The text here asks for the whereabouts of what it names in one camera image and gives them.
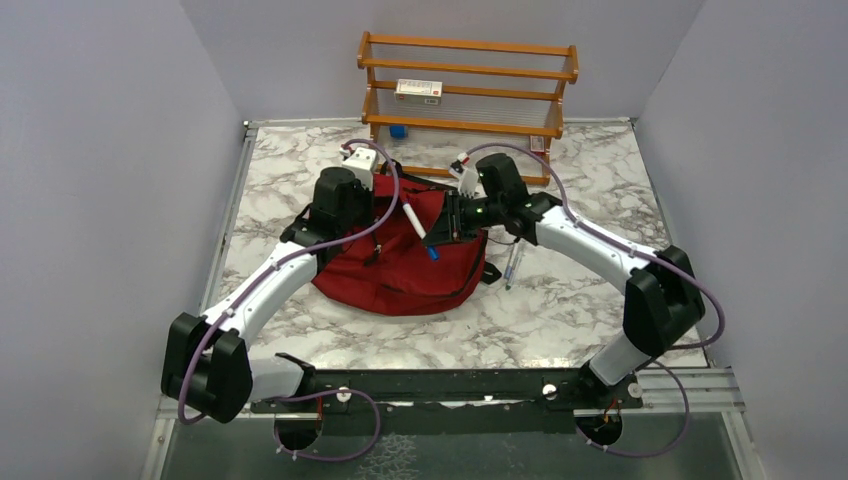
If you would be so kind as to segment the blue capped white marker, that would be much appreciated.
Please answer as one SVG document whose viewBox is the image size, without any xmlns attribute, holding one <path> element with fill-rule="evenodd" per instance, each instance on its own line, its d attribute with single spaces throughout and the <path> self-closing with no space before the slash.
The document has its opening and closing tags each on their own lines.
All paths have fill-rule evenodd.
<svg viewBox="0 0 848 480">
<path fill-rule="evenodd" d="M 403 208 L 403 211 L 404 211 L 407 219 L 409 220 L 410 224 L 412 225 L 415 233 L 418 235 L 418 237 L 421 240 L 423 240 L 426 237 L 427 232 L 425 231 L 425 229 L 424 229 L 422 223 L 420 222 L 418 216 L 416 215 L 414 209 L 412 208 L 412 206 L 408 202 L 404 202 L 402 208 Z M 440 256 L 439 256 L 437 250 L 434 247 L 426 246 L 425 249 L 427 251 L 428 256 L 430 257 L 430 259 L 433 262 L 436 262 L 440 259 Z"/>
</svg>

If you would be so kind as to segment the red student backpack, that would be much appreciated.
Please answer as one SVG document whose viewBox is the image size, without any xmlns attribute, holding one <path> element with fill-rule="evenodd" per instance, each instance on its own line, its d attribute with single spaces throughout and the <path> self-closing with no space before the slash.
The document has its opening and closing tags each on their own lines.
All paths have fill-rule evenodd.
<svg viewBox="0 0 848 480">
<path fill-rule="evenodd" d="M 403 207 L 409 205 L 426 229 L 441 212 L 451 187 L 404 172 L 398 205 L 367 236 L 345 245 L 313 280 L 327 298 L 386 316 L 440 314 L 459 307 L 479 284 L 491 285 L 501 271 L 486 259 L 488 234 L 469 243 L 440 246 L 433 259 Z"/>
</svg>

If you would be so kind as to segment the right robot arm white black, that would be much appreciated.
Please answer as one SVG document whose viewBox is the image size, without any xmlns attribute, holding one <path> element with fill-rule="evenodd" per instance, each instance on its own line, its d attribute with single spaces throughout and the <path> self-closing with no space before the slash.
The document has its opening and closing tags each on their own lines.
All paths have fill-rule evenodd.
<svg viewBox="0 0 848 480">
<path fill-rule="evenodd" d="M 576 384 L 585 404 L 604 405 L 626 376 L 665 354 L 705 315 L 683 250 L 654 251 L 627 241 L 582 220 L 560 198 L 530 193 L 505 153 L 485 156 L 471 172 L 475 178 L 469 184 L 481 185 L 483 196 L 445 193 L 425 246 L 469 242 L 486 228 L 502 226 L 520 240 L 577 261 L 624 296 L 620 332 L 581 368 Z"/>
</svg>

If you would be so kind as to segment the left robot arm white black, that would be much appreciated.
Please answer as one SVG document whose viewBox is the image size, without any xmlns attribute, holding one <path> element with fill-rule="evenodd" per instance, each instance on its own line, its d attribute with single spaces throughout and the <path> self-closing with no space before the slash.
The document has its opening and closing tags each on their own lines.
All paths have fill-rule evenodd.
<svg viewBox="0 0 848 480">
<path fill-rule="evenodd" d="M 289 298 L 335 258 L 344 245 L 382 226 L 400 201 L 400 173 L 393 160 L 384 179 L 390 203 L 374 212 L 379 175 L 371 166 L 321 171 L 312 201 L 286 227 L 260 267 L 219 303 L 195 316 L 180 314 L 168 331 L 162 393 L 177 402 L 179 421 L 233 420 L 256 400 L 279 399 L 298 411 L 313 401 L 314 384 L 305 363 L 276 356 L 265 367 L 252 364 L 249 350 Z"/>
</svg>

